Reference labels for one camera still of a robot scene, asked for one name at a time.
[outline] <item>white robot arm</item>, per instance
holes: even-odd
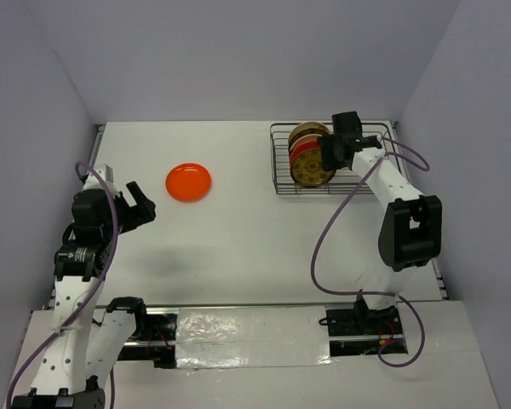
[[[324,169],[346,167],[360,177],[372,171],[366,184],[385,209],[378,250],[390,270],[375,275],[364,291],[397,294],[419,267],[440,253],[441,202],[413,187],[388,160],[401,155],[386,152],[376,136],[363,136],[356,112],[339,113],[332,120],[334,134],[319,138]],[[395,302],[386,296],[365,300],[370,310],[383,310]]]
[[[129,206],[113,185],[112,169],[95,168],[112,194],[118,233],[152,222],[155,204],[135,182],[127,188],[136,205]],[[62,323],[86,302],[98,285],[112,243],[112,213],[100,181],[92,174],[72,204],[74,222],[55,254],[55,309],[52,326],[57,338],[44,350],[28,395],[16,396],[13,408],[104,406],[104,385],[124,343],[145,330],[146,307],[140,298],[115,298],[107,306],[100,329],[89,345],[91,322],[102,285],[68,326]]]

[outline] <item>clear plastic tape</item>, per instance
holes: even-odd
[[[181,308],[179,368],[316,366],[331,363],[324,307]]]

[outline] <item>white tabletop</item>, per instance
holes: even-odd
[[[389,368],[374,355],[344,356],[320,366],[198,371],[153,369],[149,361],[118,362],[116,408],[497,409],[463,304],[417,302],[416,308],[426,326],[427,347],[412,366]],[[399,313],[412,354],[420,330],[405,305],[399,305]],[[49,334],[51,315],[34,313],[17,366]],[[386,358],[400,362],[408,356]],[[40,360],[20,379],[16,395],[29,390]],[[109,401],[109,385],[105,390]]]
[[[109,123],[96,163],[114,170],[115,184],[137,181],[158,218],[119,238],[99,300],[143,297],[146,304],[227,304],[345,301],[313,287],[313,247],[344,199],[341,195],[279,196],[271,177],[271,122]],[[197,203],[173,200],[168,172],[195,162],[212,175]],[[358,196],[322,246],[323,285],[358,290],[386,267],[377,250],[384,210]],[[431,265],[419,268],[403,293],[440,300]]]

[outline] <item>metal wire rack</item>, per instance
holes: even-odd
[[[300,123],[276,123],[270,127],[271,154],[273,165],[273,183],[277,194],[348,194],[359,183],[359,176],[348,169],[338,170],[327,183],[316,187],[303,186],[295,182],[290,174],[290,155],[288,150],[288,136]],[[332,124],[324,122],[330,130]],[[393,138],[392,132],[385,123],[362,123],[364,136],[376,135],[380,140],[383,137]],[[383,142],[384,147],[396,151],[395,145]],[[403,164],[397,163],[399,171],[404,172]],[[372,194],[367,186],[361,187],[358,194]]]

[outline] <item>gray wall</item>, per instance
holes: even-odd
[[[399,118],[459,0],[26,0],[93,119]]]
[[[445,204],[440,266],[511,409],[511,0],[463,0],[400,119]]]
[[[22,1],[0,0],[0,407],[31,308],[53,283],[53,255],[94,129]]]

